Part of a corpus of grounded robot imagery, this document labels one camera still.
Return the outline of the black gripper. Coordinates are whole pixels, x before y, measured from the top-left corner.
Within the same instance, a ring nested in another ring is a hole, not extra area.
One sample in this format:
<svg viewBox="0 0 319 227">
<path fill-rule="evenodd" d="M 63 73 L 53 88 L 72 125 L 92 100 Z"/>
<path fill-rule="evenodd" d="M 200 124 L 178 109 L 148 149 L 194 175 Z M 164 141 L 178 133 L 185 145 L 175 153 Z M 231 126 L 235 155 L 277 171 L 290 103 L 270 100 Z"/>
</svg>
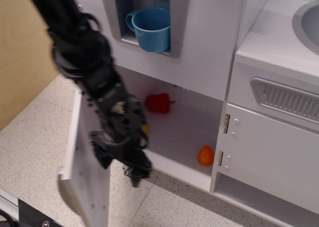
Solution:
<svg viewBox="0 0 319 227">
<path fill-rule="evenodd" d="M 142 179 L 150 177 L 152 164 L 145 153 L 138 147 L 138 142 L 132 138 L 125 138 L 121 142 L 114 143 L 106 139 L 106 133 L 92 131 L 90 133 L 94 154 L 104 169 L 108 169 L 113 160 L 118 160 L 129 169 L 130 178 L 134 188 L 140 185 Z"/>
</svg>

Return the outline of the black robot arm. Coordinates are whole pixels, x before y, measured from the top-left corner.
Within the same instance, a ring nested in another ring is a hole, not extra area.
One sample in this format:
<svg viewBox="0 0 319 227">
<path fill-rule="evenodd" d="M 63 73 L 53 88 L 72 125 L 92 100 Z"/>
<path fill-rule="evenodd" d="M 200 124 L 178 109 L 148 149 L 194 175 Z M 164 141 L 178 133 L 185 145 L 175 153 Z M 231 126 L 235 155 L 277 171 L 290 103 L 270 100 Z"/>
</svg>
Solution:
<svg viewBox="0 0 319 227">
<path fill-rule="evenodd" d="M 77 84 L 100 118 L 102 130 L 90 133 L 96 158 L 103 168 L 113 160 L 122 162 L 138 187 L 152 170 L 144 153 L 146 116 L 141 101 L 127 92 L 116 72 L 100 26 L 91 26 L 95 17 L 80 12 L 74 0 L 32 1 L 48 26 L 57 69 Z"/>
</svg>

